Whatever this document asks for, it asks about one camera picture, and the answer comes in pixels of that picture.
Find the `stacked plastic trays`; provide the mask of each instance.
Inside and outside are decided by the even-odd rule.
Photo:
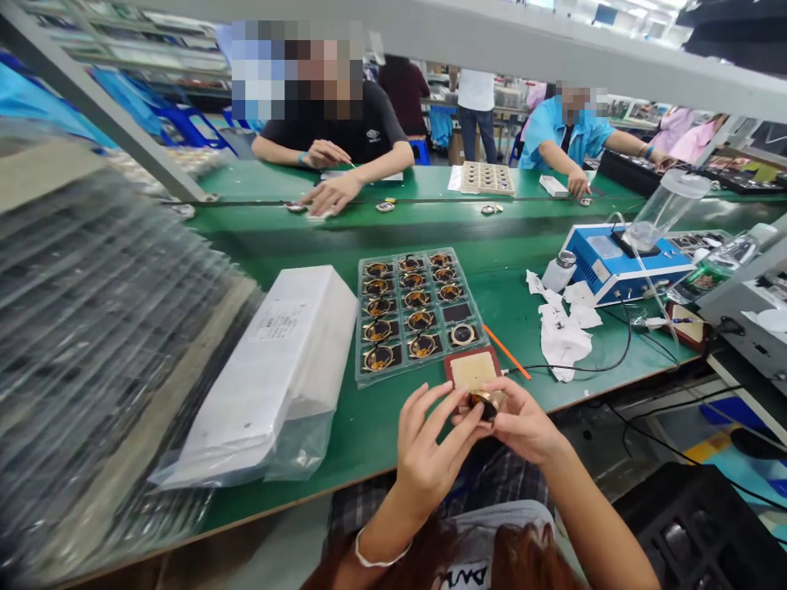
[[[3,185],[2,161],[41,147],[0,129]],[[199,528],[209,490],[152,493],[146,480],[182,447],[262,298],[100,166],[14,206],[0,199],[0,535],[11,551],[0,567],[36,587]]]

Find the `white shirt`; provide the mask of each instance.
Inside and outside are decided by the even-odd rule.
[[[474,111],[494,108],[494,74],[465,70],[459,74],[459,106]]]

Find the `blue shirt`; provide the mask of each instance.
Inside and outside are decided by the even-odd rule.
[[[587,156],[599,157],[604,149],[604,142],[613,131],[606,117],[596,116],[595,111],[582,111],[580,121],[574,125],[568,156],[580,166]],[[549,164],[541,157],[539,146],[548,140],[554,141],[559,146],[565,132],[566,124],[563,123],[561,98],[550,98],[538,105],[530,115],[519,167],[527,170],[551,170]]]

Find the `blue machine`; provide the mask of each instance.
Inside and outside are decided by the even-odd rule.
[[[642,266],[636,257],[625,253],[612,239],[612,228],[623,224],[575,225],[571,228],[563,250],[576,254],[574,282],[587,281],[596,296],[596,306],[618,303],[615,292],[623,301],[642,299],[648,290],[649,276],[656,289],[677,283],[696,267],[666,238],[658,241],[661,250],[656,256],[643,256]]]

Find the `white box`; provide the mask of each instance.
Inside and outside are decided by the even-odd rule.
[[[258,465],[285,420],[333,411],[357,308],[333,266],[282,270],[161,487],[189,486]]]
[[[571,198],[571,193],[568,192],[568,189],[560,184],[560,181],[554,176],[541,175],[539,184],[547,189],[547,193],[552,198]]]

